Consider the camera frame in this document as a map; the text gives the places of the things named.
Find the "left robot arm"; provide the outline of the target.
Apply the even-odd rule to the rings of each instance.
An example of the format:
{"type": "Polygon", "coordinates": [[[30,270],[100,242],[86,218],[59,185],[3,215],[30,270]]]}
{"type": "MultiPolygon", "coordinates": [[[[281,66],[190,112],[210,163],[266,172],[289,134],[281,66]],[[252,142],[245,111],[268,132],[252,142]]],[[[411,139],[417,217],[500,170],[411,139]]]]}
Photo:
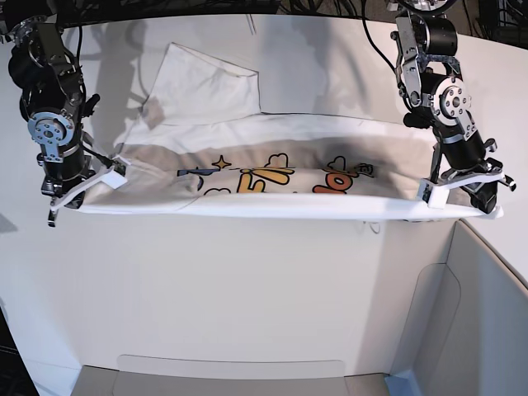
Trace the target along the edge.
{"type": "Polygon", "coordinates": [[[483,140],[471,115],[471,96],[456,58],[458,36],[446,18],[450,1],[389,1],[396,11],[391,38],[398,47],[394,67],[399,95],[408,106],[408,127],[432,130],[431,172],[421,180],[417,197],[443,208],[453,190],[486,215],[498,209],[497,188],[516,189],[515,181],[492,158],[497,143],[483,140]]]}

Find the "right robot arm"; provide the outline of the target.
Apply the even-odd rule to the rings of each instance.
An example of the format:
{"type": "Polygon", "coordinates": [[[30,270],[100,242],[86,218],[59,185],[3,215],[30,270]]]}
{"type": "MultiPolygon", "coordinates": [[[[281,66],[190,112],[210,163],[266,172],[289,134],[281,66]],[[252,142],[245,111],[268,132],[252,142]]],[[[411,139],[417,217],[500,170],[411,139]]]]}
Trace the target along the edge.
{"type": "Polygon", "coordinates": [[[93,114],[100,97],[87,96],[78,57],[64,46],[59,28],[45,15],[27,16],[6,23],[3,35],[15,44],[8,71],[21,89],[21,116],[40,146],[41,192],[50,198],[53,227],[59,210],[79,209],[96,184],[123,186],[127,164],[98,148],[84,130],[83,119],[93,114]]]}

